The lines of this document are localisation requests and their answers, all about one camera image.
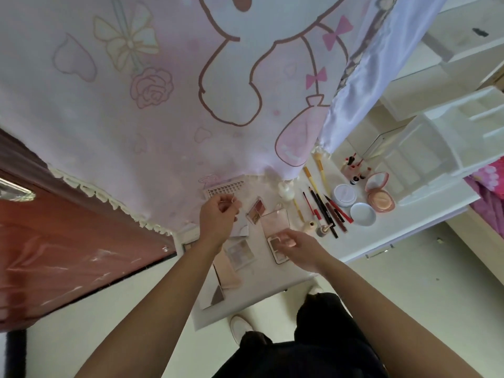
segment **lip liner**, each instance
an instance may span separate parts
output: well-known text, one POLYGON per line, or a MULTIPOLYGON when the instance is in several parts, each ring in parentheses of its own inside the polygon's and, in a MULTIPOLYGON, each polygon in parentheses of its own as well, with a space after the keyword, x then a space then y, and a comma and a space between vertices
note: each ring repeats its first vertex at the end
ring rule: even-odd
POLYGON ((338 226, 341 228, 341 230, 343 232, 348 232, 348 230, 346 229, 346 227, 341 222, 340 218, 336 215, 337 210, 335 210, 334 208, 332 208, 329 203, 325 203, 325 205, 326 205, 327 209, 329 210, 329 212, 331 213, 331 215, 333 216, 334 220, 336 220, 336 223, 338 223, 338 226))

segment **door handle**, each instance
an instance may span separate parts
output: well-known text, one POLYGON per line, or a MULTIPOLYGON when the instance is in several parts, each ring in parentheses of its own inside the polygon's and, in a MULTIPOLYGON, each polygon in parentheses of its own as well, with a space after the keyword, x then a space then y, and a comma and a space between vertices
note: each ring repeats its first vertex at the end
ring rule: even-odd
POLYGON ((31 202, 35 196, 35 192, 0 178, 0 199, 11 202, 31 202))

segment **round white lid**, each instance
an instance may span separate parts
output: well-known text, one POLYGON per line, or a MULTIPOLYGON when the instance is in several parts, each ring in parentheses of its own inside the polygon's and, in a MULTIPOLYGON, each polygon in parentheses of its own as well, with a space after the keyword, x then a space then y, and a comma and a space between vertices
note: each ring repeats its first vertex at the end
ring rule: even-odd
POLYGON ((340 184, 334 188, 334 199, 336 203, 342 206, 349 206, 357 200, 355 189, 348 184, 340 184))
POLYGON ((350 208, 350 216, 353 221, 363 227, 369 227, 376 221, 375 210, 366 203, 356 203, 350 208))

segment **person's right hand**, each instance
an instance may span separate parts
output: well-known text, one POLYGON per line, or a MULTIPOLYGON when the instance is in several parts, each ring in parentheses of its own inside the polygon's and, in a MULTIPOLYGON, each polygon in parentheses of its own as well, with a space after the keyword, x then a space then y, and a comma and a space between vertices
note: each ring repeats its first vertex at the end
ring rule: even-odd
POLYGON ((333 258, 315 238, 304 232, 286 229, 280 232, 278 237, 282 241, 278 251, 305 271, 322 274, 322 268, 333 258), (288 246, 288 239, 294 240, 296 245, 288 246))

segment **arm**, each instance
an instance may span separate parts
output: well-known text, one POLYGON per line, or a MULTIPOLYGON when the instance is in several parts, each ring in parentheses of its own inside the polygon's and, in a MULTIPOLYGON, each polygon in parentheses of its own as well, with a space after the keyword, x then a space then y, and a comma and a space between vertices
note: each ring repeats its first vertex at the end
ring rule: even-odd
POLYGON ((241 203, 214 196, 202 207, 200 236, 147 296, 116 326, 76 378, 160 377, 170 360, 215 255, 241 203))
POLYGON ((299 267, 329 281, 392 377, 481 378, 431 332, 328 254, 316 239, 292 230, 284 234, 296 246, 282 246, 281 252, 299 267))

